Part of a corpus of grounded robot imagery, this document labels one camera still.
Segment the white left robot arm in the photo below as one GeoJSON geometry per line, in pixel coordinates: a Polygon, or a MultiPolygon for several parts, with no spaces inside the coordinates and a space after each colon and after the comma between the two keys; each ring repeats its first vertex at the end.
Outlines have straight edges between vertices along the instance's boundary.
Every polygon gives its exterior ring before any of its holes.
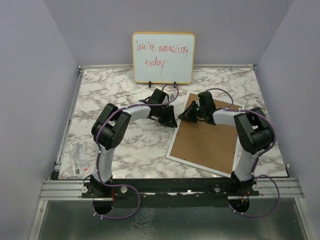
{"type": "Polygon", "coordinates": [[[112,178],[114,152],[123,140],[129,123],[153,119],[162,126],[176,128],[178,125],[171,103],[177,97],[157,88],[151,96],[135,104],[117,107],[109,103],[104,107],[91,129],[93,140],[98,147],[93,173],[93,178],[97,180],[93,191],[97,196],[103,198],[110,193],[111,186],[108,181],[112,178]]]}

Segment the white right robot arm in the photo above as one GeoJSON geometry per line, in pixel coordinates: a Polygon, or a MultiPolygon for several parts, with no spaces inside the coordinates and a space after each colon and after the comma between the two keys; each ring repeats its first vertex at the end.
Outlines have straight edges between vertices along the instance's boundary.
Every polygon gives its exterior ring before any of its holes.
{"type": "Polygon", "coordinates": [[[180,120],[197,123],[202,119],[210,125],[226,125],[236,128],[242,147],[240,160],[232,175],[229,189],[240,196],[248,189],[247,181],[254,178],[254,171],[260,157],[276,144],[277,138],[272,123],[262,109],[232,109],[231,106],[217,108],[209,91],[197,95],[198,100],[178,116],[180,120]]]}

